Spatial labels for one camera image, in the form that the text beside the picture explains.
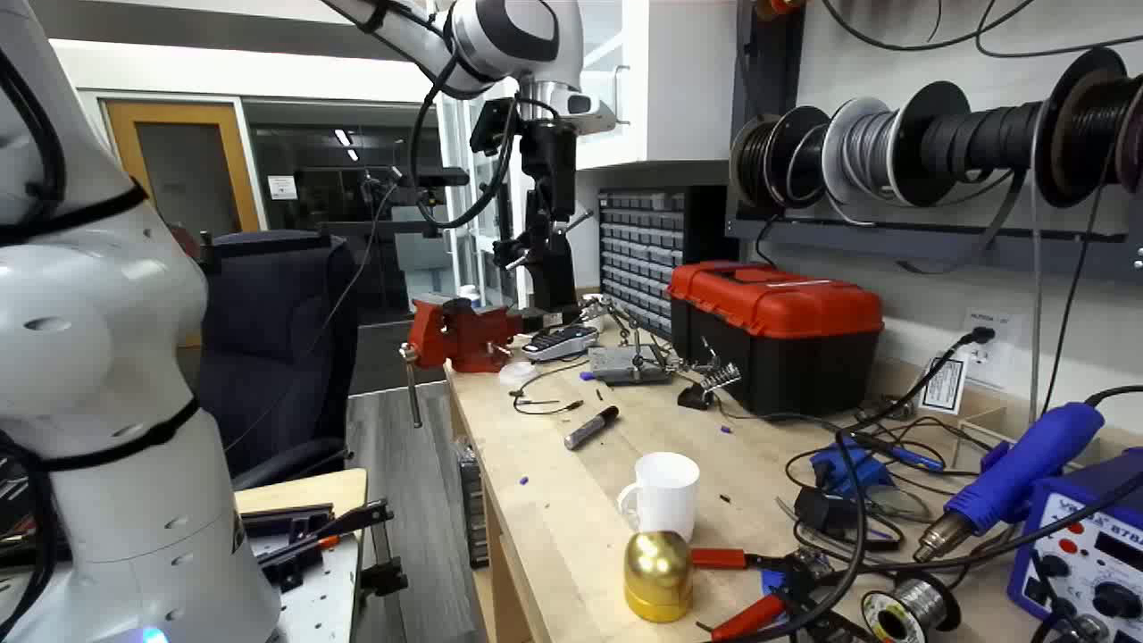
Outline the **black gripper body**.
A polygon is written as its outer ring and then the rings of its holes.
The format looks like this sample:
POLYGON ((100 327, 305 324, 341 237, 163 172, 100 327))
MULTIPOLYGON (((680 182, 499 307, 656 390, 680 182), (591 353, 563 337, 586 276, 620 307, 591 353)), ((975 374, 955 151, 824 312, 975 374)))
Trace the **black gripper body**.
POLYGON ((518 130, 524 192, 524 230, 494 242, 499 267, 524 267, 532 305, 548 314, 574 307, 574 267, 563 224, 574 211, 574 130, 561 120, 524 120, 518 130))

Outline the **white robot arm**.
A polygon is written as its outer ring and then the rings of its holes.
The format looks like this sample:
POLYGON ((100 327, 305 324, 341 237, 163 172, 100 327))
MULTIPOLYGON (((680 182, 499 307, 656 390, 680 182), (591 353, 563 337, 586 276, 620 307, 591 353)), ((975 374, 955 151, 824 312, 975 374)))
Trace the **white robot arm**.
POLYGON ((273 643, 279 589, 178 367, 200 263, 88 130, 32 0, 0 0, 0 428, 39 554, 4 643, 273 643))

